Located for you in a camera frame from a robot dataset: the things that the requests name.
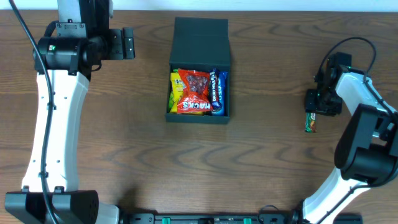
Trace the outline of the blue Oreo cookie pack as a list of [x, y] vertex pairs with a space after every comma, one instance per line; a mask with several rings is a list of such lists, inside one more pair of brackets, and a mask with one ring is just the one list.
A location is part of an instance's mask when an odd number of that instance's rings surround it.
[[221, 109], [216, 114], [218, 116], [224, 116], [226, 104], [226, 81], [228, 77], [228, 72], [220, 72], [218, 76], [218, 98], [221, 104]]

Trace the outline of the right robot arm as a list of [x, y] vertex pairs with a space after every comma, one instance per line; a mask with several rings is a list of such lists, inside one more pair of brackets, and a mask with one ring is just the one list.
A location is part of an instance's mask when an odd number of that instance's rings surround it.
[[333, 223], [361, 193], [397, 177], [397, 111], [381, 98], [368, 74], [329, 64], [319, 81], [321, 96], [337, 94], [351, 119], [336, 146], [334, 169], [299, 203], [290, 223]]

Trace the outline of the green Haribo gummy bag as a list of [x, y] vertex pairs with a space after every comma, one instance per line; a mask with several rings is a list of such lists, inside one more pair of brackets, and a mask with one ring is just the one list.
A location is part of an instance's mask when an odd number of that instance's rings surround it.
[[169, 95], [168, 112], [171, 111], [173, 105], [174, 105], [174, 94], [173, 91], [171, 90]]

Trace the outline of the black gift box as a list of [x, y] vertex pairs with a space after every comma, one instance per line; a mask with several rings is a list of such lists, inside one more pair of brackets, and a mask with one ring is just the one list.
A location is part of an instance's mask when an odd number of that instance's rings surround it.
[[175, 123], [228, 124], [230, 121], [231, 51], [227, 19], [176, 17], [169, 60], [169, 71], [174, 69], [210, 72], [214, 68], [227, 72], [224, 89], [224, 114], [205, 115], [170, 114], [165, 120]]

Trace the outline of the green red Milo bar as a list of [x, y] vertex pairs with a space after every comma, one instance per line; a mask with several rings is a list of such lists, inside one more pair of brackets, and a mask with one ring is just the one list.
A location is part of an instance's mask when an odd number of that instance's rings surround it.
[[316, 114], [315, 113], [306, 113], [305, 119], [305, 132], [306, 133], [315, 133], [316, 130]]

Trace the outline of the red Hacks candy bag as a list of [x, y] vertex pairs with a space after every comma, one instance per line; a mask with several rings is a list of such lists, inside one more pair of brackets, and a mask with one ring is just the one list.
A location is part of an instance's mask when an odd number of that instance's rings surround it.
[[196, 70], [178, 69], [178, 74], [185, 85], [177, 103], [177, 113], [196, 113], [212, 110], [208, 99], [210, 74]]

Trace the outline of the yellow candy bag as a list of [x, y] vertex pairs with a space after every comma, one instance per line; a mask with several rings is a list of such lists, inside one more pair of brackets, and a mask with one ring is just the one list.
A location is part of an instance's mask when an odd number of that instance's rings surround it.
[[174, 105], [169, 113], [175, 114], [177, 112], [177, 105], [178, 102], [180, 101], [183, 90], [186, 88], [184, 82], [181, 80], [180, 75], [178, 74], [178, 71], [173, 71], [170, 74], [170, 82], [172, 85], [172, 91], [174, 94]]

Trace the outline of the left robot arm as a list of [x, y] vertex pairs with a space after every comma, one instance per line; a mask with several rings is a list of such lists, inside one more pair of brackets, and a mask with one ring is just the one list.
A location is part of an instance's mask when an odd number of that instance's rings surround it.
[[38, 112], [21, 189], [4, 207], [23, 223], [128, 223], [118, 206], [79, 188], [77, 145], [91, 75], [105, 60], [135, 57], [133, 30], [112, 29], [111, 0], [58, 1], [58, 19], [33, 40]]

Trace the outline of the dark blue Dairy Milk bar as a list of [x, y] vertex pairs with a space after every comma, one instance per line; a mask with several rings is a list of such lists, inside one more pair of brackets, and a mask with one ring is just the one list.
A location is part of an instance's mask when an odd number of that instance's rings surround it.
[[219, 89], [218, 89], [218, 70], [214, 68], [210, 72], [210, 90], [211, 90], [211, 107], [212, 107], [212, 113], [213, 114], [218, 114], [221, 109], [222, 109], [222, 104], [220, 101], [220, 94], [219, 94]]

